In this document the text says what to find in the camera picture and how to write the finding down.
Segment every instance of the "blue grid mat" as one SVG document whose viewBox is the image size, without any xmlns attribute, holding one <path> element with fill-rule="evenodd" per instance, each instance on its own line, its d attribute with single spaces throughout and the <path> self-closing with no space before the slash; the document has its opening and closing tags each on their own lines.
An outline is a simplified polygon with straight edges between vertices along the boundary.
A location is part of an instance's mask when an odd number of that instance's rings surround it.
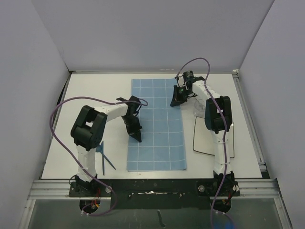
<svg viewBox="0 0 305 229">
<path fill-rule="evenodd" d="M 142 142 L 129 138 L 128 171 L 186 169 L 180 107 L 170 107 L 175 79 L 132 80 L 132 95 L 145 99 L 139 113 Z"/>
</svg>

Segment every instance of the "screw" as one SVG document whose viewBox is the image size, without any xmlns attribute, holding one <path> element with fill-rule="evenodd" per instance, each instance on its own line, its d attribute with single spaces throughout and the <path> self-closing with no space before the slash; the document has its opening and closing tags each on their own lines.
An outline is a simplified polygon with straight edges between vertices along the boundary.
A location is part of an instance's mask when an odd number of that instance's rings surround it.
<svg viewBox="0 0 305 229">
<path fill-rule="evenodd" d="M 110 192 L 111 192 L 111 190 L 110 190 L 110 189 L 111 189 L 111 187 L 110 187 L 110 186 L 106 187 L 106 188 L 105 188 L 105 192 L 106 192 L 106 193 L 110 193 Z"/>
<path fill-rule="evenodd" d="M 233 191 L 238 192 L 238 191 L 239 191 L 239 186 L 238 186 L 238 185 L 234 185 L 234 186 L 233 186 Z"/>
<path fill-rule="evenodd" d="M 200 185 L 200 186 L 198 187 L 198 190 L 199 190 L 200 192 L 204 192 L 204 186 L 203 186 L 203 185 Z"/>
</svg>

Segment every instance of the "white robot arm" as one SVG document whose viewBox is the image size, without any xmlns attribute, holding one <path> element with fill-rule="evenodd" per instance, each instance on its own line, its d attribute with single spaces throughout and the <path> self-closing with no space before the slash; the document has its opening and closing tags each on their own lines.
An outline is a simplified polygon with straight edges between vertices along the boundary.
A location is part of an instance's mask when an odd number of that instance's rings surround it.
<svg viewBox="0 0 305 229">
<path fill-rule="evenodd" d="M 210 93 L 213 95 L 215 99 L 220 98 L 221 96 L 216 93 L 213 89 L 211 89 L 209 86 L 207 86 Z M 204 87 L 204 83 L 202 80 L 196 81 L 193 83 L 193 93 L 195 93 L 198 97 L 203 99 L 204 101 L 207 101 L 210 99 L 210 95 L 206 91 Z M 215 150 L 215 162 L 214 162 L 214 172 L 217 174 L 223 174 L 224 173 L 224 144 L 223 144 L 223 135 L 224 130 L 219 130 L 218 133 L 211 130 L 211 135 L 214 142 L 214 150 Z M 232 171 L 231 164 L 230 164 L 230 152 L 229 152 L 229 134 L 225 136 L 225 144 L 226 144 L 226 154 L 227 154 L 227 171 L 226 174 L 230 174 Z"/>
<path fill-rule="evenodd" d="M 211 135 L 213 137 L 214 142 L 214 150 L 215 150 L 215 161 L 214 161 L 214 172 L 217 175 L 224 173 L 224 165 L 225 165 L 225 154 L 224 154 L 224 122 L 221 119 L 219 112 L 217 111 L 215 104 L 212 102 L 210 95 L 208 94 L 205 86 L 204 86 L 204 78 L 203 77 L 194 77 L 192 71 L 187 71 L 183 73 L 183 85 L 174 86 L 174 94 L 171 102 L 171 106 L 180 105 L 187 101 L 188 98 L 198 96 L 204 101 L 206 101 L 206 110 L 205 110 L 205 125 L 207 129 L 211 130 Z M 228 128 L 232 124 L 232 112 L 231 112 L 231 102 L 228 96 L 220 96 L 213 89 L 208 86 L 210 93 L 213 95 L 218 105 L 221 107 L 223 115 L 226 118 L 226 123 Z M 226 144 L 226 164 L 227 171 L 226 174 L 230 174 L 232 172 L 231 164 L 230 164 L 230 153 L 229 153 L 229 134 L 225 137 Z"/>
<path fill-rule="evenodd" d="M 132 96 L 129 101 L 139 102 L 140 100 Z M 94 177 L 97 176 L 95 170 L 95 152 L 96 147 L 102 141 L 107 122 L 117 117 L 122 117 L 126 124 L 127 133 L 137 141 L 142 141 L 140 132 L 142 127 L 138 117 L 136 117 L 140 108 L 139 104 L 126 103 L 95 108 L 86 105 L 81 109 L 71 130 L 71 136 L 74 138 L 78 151 L 78 160 L 83 166 L 83 168 L 79 167 L 75 178 L 80 186 L 90 189 L 90 182 L 92 181 L 92 178 L 83 169 L 86 169 Z"/>
</svg>

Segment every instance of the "grid line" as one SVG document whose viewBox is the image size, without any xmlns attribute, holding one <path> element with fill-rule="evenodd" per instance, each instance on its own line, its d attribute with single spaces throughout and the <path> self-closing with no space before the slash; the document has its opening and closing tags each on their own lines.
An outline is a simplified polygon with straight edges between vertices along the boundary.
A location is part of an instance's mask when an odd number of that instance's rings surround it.
<svg viewBox="0 0 305 229">
<path fill-rule="evenodd" d="M 168 127 L 168 110 L 167 110 L 167 99 L 166 99 L 166 115 L 167 115 L 167 131 L 168 131 L 168 154 L 169 154 L 169 158 L 170 158 L 170 161 L 171 161 L 171 148 L 170 148 L 170 144 L 169 144 L 169 141 L 170 141 L 170 130 L 169 130 L 169 127 Z"/>
<path fill-rule="evenodd" d="M 179 162 L 179 161 L 185 161 L 185 159 L 177 160 L 177 161 L 156 161 L 156 162 Z M 155 162 L 155 161 L 127 161 L 127 162 Z"/>
<path fill-rule="evenodd" d="M 153 87 L 133 87 L 133 88 L 153 88 Z M 154 88 L 171 88 L 171 87 L 154 87 Z"/>
<path fill-rule="evenodd" d="M 176 133 L 183 133 L 183 131 L 178 131 L 178 132 L 142 132 L 143 134 L 164 134 L 164 133 L 169 133 L 169 134 L 176 134 Z"/>
<path fill-rule="evenodd" d="M 181 120 L 181 118 L 178 119 L 143 119 L 144 121 L 178 121 Z"/>
<path fill-rule="evenodd" d="M 141 97 L 142 99 L 150 99 L 151 97 Z M 156 107 L 154 109 L 176 109 L 177 110 L 177 107 Z"/>
<path fill-rule="evenodd" d="M 152 133 L 153 133 L 152 137 L 153 137 L 153 146 L 154 146 L 154 109 L 152 109 L 152 116 L 153 116 L 152 117 Z M 154 147 L 153 147 L 153 169 L 154 169 Z"/>
<path fill-rule="evenodd" d="M 138 142 L 138 163 L 137 163 L 137 170 L 139 170 L 139 149 L 140 149 L 140 146 L 139 146 L 139 142 Z"/>
<path fill-rule="evenodd" d="M 169 146 L 169 147 L 181 147 L 181 146 L 184 146 L 184 145 Z M 168 146 L 128 146 L 128 147 L 146 147 L 146 148 L 149 148 L 149 147 L 168 147 Z"/>
</svg>

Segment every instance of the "gray wall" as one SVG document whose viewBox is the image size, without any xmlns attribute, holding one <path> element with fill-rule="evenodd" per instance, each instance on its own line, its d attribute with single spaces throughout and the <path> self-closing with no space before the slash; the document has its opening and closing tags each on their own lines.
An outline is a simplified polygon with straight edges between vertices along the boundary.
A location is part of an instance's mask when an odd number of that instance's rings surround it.
<svg viewBox="0 0 305 229">
<path fill-rule="evenodd" d="M 70 70 L 240 67 L 273 0 L 32 0 Z M 198 61 L 193 69 L 205 69 Z"/>
<path fill-rule="evenodd" d="M 304 0 L 276 0 L 241 67 L 263 154 L 295 229 L 305 225 L 304 9 Z"/>
<path fill-rule="evenodd" d="M 17 228 L 67 68 L 30 0 L 0 1 L 0 224 Z"/>
</svg>

